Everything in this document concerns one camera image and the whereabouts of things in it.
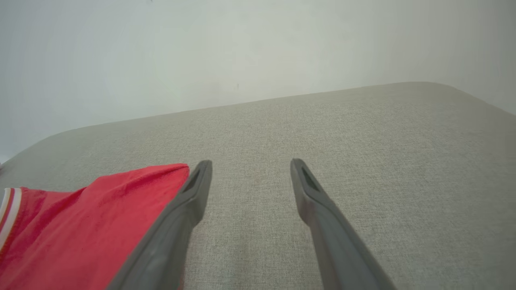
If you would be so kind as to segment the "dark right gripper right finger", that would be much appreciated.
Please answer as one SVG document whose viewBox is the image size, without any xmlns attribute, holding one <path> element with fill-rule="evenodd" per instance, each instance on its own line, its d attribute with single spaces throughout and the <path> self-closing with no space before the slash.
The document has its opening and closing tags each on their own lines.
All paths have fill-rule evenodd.
<svg viewBox="0 0 516 290">
<path fill-rule="evenodd" d="M 325 290 L 394 290 L 395 286 L 307 164 L 290 163 L 295 203 L 310 228 Z"/>
</svg>

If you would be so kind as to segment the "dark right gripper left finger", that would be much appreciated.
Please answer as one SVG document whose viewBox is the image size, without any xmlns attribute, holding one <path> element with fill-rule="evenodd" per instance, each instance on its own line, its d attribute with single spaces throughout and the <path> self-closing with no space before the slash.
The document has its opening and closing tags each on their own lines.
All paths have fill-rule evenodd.
<svg viewBox="0 0 516 290">
<path fill-rule="evenodd" d="M 177 196 L 165 207 L 119 272 L 109 290 L 178 290 L 193 229 L 204 217 L 212 162 L 197 164 Z"/>
</svg>

